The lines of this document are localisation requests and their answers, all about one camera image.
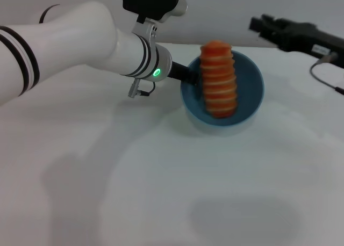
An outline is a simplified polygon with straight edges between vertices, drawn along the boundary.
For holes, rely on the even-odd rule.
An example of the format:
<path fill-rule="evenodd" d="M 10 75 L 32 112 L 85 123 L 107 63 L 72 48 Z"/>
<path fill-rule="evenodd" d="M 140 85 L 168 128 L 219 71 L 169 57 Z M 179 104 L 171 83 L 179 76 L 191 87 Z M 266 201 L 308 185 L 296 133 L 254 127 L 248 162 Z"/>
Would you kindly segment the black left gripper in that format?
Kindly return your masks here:
<path fill-rule="evenodd" d="M 200 74 L 197 71 L 176 62 L 172 62 L 168 77 L 191 85 L 198 85 L 200 80 Z"/>

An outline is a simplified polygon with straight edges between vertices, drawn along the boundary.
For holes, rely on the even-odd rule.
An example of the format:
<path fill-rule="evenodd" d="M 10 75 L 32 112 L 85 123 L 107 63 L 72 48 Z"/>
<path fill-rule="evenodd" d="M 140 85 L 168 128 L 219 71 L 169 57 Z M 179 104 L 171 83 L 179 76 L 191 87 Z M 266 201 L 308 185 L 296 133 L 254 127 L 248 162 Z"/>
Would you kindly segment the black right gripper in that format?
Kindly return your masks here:
<path fill-rule="evenodd" d="M 323 32 L 314 24 L 263 14 L 261 18 L 251 18 L 249 29 L 285 52 L 301 52 L 319 59 L 336 53 L 332 64 L 343 68 L 343 38 Z"/>

